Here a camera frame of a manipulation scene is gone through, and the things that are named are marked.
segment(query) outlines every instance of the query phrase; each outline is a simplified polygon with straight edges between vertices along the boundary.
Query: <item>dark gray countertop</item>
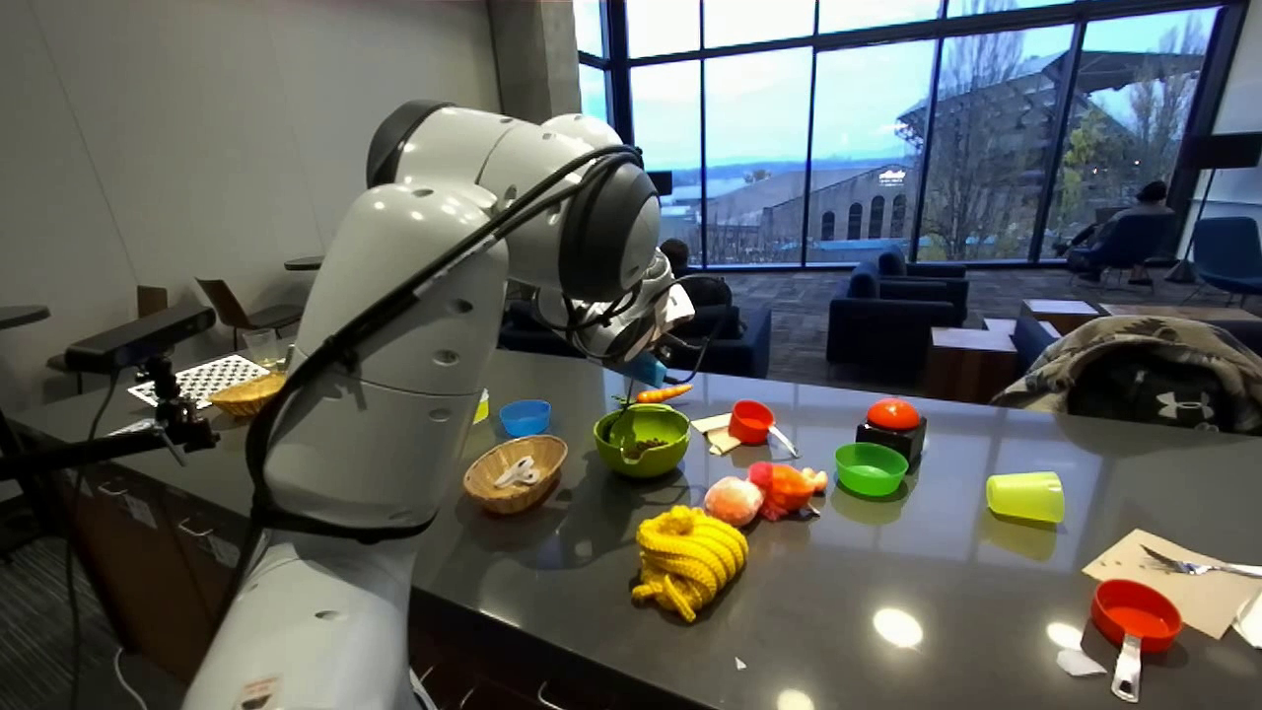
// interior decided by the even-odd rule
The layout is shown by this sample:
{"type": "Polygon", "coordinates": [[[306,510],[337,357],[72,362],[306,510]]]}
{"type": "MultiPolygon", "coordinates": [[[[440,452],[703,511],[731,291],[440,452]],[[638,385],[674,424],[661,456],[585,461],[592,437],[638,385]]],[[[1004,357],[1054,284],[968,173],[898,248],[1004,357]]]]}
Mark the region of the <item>dark gray countertop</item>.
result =
{"type": "MultiPolygon", "coordinates": [[[[1086,627],[1091,579],[1082,569],[1098,553],[1153,528],[1262,558],[1255,437],[918,403],[932,435],[903,502],[827,487],[816,519],[757,523],[744,577],[703,621],[684,627],[627,598],[632,532],[765,451],[715,456],[693,437],[680,482],[627,483],[586,447],[586,424],[623,398],[619,376],[498,355],[488,391],[492,403],[555,403],[571,441],[563,483],[532,518],[492,519],[456,491],[452,466],[452,502],[422,537],[417,589],[703,707],[1106,707],[1107,678],[1068,678],[1050,643],[1054,621],[1086,627]],[[1068,519],[1056,532],[994,519],[981,482],[1002,469],[1056,469],[1068,519]],[[924,643],[883,643],[870,627],[883,608],[915,614],[924,643]]],[[[876,395],[703,376],[680,405],[722,415],[734,398],[768,403],[801,466],[831,469],[831,451],[851,441],[876,395]]],[[[95,403],[57,403],[18,423],[74,437],[95,403]]],[[[137,415],[117,398],[108,424],[137,415]]],[[[245,511],[241,435],[226,430],[220,451],[195,452],[189,469],[170,452],[125,466],[245,511]]],[[[461,456],[488,441],[488,424],[475,430],[461,456]]],[[[1258,682],[1262,657],[1244,637],[1187,632],[1173,657],[1144,667],[1144,707],[1262,707],[1258,682]]]]}

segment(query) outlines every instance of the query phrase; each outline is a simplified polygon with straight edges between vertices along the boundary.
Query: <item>sky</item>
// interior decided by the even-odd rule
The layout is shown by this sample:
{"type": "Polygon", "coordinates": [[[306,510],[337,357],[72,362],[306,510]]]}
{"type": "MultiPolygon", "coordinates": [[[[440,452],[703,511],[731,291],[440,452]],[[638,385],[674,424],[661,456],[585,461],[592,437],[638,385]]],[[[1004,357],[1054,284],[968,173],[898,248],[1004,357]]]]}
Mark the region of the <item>sky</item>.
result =
{"type": "MultiPolygon", "coordinates": [[[[699,39],[693,0],[627,0],[632,56],[684,51],[699,39]]],[[[862,28],[893,19],[924,19],[937,0],[820,0],[820,28],[862,28]]],[[[772,39],[806,36],[811,0],[706,0],[706,39],[772,39]]],[[[1102,19],[1087,28],[1087,51],[1157,51],[1160,39],[1200,17],[1209,28],[1213,13],[1169,13],[1138,19],[1102,19]]],[[[578,46],[596,51],[592,0],[576,0],[578,46]]],[[[1020,31],[1027,59],[1054,59],[1068,46],[1068,28],[1020,31]]],[[[807,46],[710,59],[706,123],[710,165],[726,161],[806,161],[807,144],[807,46]]],[[[824,51],[816,68],[816,159],[898,159],[898,115],[932,90],[936,44],[886,44],[857,51],[824,51]]],[[[636,142],[653,168],[699,165],[699,61],[653,61],[632,71],[636,142]]]]}

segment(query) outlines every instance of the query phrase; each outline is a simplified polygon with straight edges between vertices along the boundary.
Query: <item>red cup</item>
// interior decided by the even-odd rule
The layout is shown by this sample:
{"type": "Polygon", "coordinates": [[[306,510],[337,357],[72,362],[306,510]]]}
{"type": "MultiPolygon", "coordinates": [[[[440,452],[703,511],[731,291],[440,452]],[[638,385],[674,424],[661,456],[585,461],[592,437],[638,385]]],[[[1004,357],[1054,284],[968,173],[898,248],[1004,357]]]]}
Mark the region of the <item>red cup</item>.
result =
{"type": "Polygon", "coordinates": [[[772,423],[777,423],[772,405],[755,403],[755,398],[743,398],[743,403],[734,403],[734,415],[731,415],[726,430],[731,430],[743,447],[765,447],[772,423]]]}

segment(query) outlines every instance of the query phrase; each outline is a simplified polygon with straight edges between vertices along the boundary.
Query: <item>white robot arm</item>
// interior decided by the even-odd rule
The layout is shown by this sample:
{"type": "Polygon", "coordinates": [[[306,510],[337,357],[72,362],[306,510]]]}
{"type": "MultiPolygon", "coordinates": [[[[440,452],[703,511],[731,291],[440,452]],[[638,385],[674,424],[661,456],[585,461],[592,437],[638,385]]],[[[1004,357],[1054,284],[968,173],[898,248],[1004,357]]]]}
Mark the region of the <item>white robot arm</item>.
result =
{"type": "Polygon", "coordinates": [[[600,123],[409,101],[377,126],[366,182],[287,385],[249,430],[256,540],[195,710],[422,707],[406,682],[417,532],[452,491],[509,284],[602,362],[692,312],[653,248],[653,186],[600,123]]]}

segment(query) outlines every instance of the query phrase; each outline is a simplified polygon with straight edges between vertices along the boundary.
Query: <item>green bowl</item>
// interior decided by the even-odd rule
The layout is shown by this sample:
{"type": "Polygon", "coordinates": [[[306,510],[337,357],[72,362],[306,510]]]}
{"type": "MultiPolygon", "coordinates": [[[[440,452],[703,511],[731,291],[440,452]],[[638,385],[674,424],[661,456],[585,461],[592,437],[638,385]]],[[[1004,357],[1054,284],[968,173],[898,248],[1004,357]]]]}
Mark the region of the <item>green bowl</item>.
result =
{"type": "Polygon", "coordinates": [[[907,456],[893,447],[851,441],[836,451],[836,483],[857,497],[894,497],[907,482],[907,456]]]}
{"type": "Polygon", "coordinates": [[[686,415],[657,403],[632,403],[592,424],[596,452],[619,476],[665,476],[686,452],[686,415]]]}

